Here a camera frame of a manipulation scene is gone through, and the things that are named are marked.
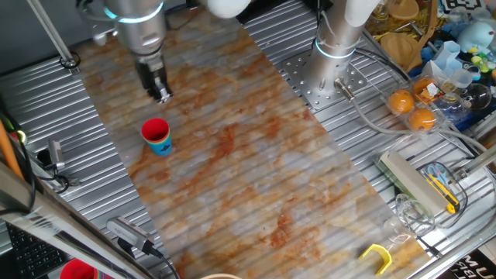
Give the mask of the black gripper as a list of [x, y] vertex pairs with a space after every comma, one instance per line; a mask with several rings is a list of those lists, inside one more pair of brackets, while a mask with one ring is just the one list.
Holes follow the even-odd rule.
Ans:
[[135, 66], [143, 88], [156, 103], [163, 104], [174, 96], [162, 56], [138, 57]]

